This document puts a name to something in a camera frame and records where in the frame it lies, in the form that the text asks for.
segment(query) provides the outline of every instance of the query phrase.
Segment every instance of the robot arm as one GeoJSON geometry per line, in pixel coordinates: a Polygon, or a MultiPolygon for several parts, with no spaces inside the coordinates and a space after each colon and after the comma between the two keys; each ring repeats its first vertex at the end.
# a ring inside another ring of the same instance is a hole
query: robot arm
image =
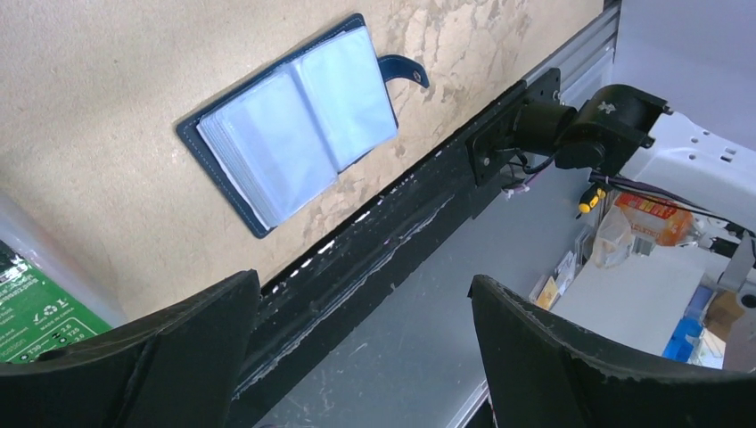
{"type": "Polygon", "coordinates": [[[714,135],[666,101],[632,86],[600,89],[578,111],[526,103],[514,145],[546,155],[557,168],[592,168],[653,185],[744,229],[719,285],[756,311],[756,152],[714,135]]]}

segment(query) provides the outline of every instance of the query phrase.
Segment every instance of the card holder wallet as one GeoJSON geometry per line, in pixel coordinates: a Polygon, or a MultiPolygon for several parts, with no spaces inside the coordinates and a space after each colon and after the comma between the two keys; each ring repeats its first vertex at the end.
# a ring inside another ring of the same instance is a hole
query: card holder wallet
{"type": "Polygon", "coordinates": [[[376,58],[354,14],[182,120],[177,134],[258,238],[398,133],[385,82],[423,66],[376,58]]]}

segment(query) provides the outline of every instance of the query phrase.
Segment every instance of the white robot part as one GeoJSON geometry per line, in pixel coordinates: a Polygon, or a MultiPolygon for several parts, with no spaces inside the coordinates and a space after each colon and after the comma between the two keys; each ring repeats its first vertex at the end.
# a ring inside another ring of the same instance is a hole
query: white robot part
{"type": "Polygon", "coordinates": [[[736,301],[738,306],[746,312],[756,312],[754,311],[756,309],[756,284],[748,282],[743,284],[737,292],[736,301]]]}
{"type": "Polygon", "coordinates": [[[662,114],[622,168],[623,177],[655,185],[749,230],[756,230],[756,152],[716,136],[685,115],[662,114]]]}

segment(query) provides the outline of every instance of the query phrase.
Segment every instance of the particle board surface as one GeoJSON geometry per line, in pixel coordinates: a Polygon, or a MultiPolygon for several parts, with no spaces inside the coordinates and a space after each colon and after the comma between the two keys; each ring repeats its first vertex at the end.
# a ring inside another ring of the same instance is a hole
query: particle board surface
{"type": "Polygon", "coordinates": [[[601,0],[5,0],[0,188],[130,318],[239,270],[265,282],[521,78],[601,0]],[[263,240],[174,133],[188,112],[353,12],[378,54],[431,88],[389,83],[399,137],[263,240]]]}

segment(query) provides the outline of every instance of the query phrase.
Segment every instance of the navy blue wallet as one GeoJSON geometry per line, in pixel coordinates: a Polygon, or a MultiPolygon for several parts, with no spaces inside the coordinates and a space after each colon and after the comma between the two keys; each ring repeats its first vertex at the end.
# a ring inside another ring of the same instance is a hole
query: navy blue wallet
{"type": "MultiPolygon", "coordinates": [[[[197,112],[181,120],[176,126],[176,132],[179,138],[184,142],[194,158],[205,169],[216,187],[228,199],[234,207],[234,210],[256,237],[262,238],[266,236],[274,227],[264,226],[250,204],[247,203],[245,198],[239,193],[237,187],[232,182],[232,179],[229,178],[225,170],[221,167],[214,152],[208,147],[205,140],[202,138],[200,131],[198,130],[198,124],[203,118],[212,112],[224,106],[251,87],[257,85],[260,81],[271,76],[274,70],[280,66],[297,60],[308,51],[319,47],[321,44],[342,35],[345,32],[359,29],[365,25],[365,20],[361,14],[356,13],[349,16],[345,21],[327,30],[323,35],[317,37],[296,51],[285,55],[283,58],[266,67],[260,73],[235,87],[229,93],[223,95],[216,101],[203,106],[197,112]]],[[[387,82],[394,78],[405,78],[414,81],[423,87],[428,87],[430,85],[430,81],[423,66],[404,56],[386,55],[377,58],[377,62],[383,82],[387,82]]]]}

